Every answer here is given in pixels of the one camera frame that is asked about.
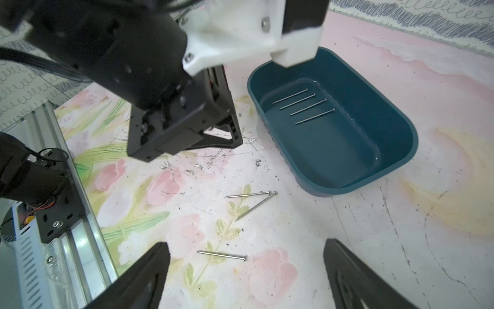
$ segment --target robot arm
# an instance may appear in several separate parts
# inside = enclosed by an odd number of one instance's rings
[[[13,31],[26,19],[28,42],[132,103],[130,157],[235,148],[242,137],[221,64],[263,52],[286,67],[313,58],[329,0],[209,0],[178,21],[171,2],[5,0],[0,25]]]

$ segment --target red wire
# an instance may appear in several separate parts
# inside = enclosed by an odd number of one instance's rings
[[[55,204],[55,202],[53,201],[50,205],[44,207],[48,202],[44,203],[43,205],[39,206],[38,208],[34,209],[33,211],[29,212],[27,215],[26,215],[26,219],[29,217],[30,214],[34,213],[35,211],[38,211],[40,209],[48,209],[50,208],[51,206],[53,206],[53,204]]]

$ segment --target patterned wall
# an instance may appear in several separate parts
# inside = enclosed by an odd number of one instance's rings
[[[329,9],[494,55],[494,0],[331,0]],[[0,27],[0,45],[48,58],[22,40],[28,28],[24,23],[18,31],[10,33]],[[57,105],[64,103],[86,86],[0,60],[0,130],[48,100]]]
[[[329,9],[494,55],[494,0],[331,0]]]
[[[28,30],[27,23],[13,33],[0,27],[0,45],[49,59],[43,51],[22,39]],[[47,101],[63,104],[88,85],[0,60],[0,130]]]

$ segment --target blue plastic tub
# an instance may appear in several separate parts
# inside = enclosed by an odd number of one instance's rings
[[[320,47],[313,60],[290,68],[267,62],[252,72],[247,88],[297,182],[310,194],[353,191],[397,169],[417,151],[410,119],[329,49]]]

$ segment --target bolt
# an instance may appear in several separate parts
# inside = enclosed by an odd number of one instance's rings
[[[144,134],[146,134],[147,131],[148,131],[148,124],[143,123],[141,126],[141,133],[144,135]]]
[[[192,59],[194,59],[194,55],[193,55],[193,54],[191,54],[191,53],[188,53],[188,54],[187,54],[187,55],[185,55],[185,57],[184,57],[184,60],[185,60],[185,62],[187,62],[187,63],[191,62],[191,61],[192,61]]]
[[[130,74],[130,73],[132,73],[132,68],[130,67],[130,65],[128,65],[128,64],[124,64],[124,65],[123,65],[123,68],[125,69],[125,71],[126,71],[127,73],[129,73],[129,74]]]
[[[53,227],[54,227],[54,228],[61,228],[62,226],[63,226],[63,221],[62,221],[62,220],[60,220],[60,221],[55,221],[55,222],[53,223]]]
[[[180,97],[179,103],[180,103],[180,106],[182,106],[182,108],[185,108],[185,97],[184,96]]]
[[[263,19],[261,19],[262,32],[269,32],[270,28],[271,28],[271,22],[269,21],[269,17],[264,17]]]
[[[180,19],[180,24],[183,26],[189,21],[189,18],[187,16],[184,16]]]

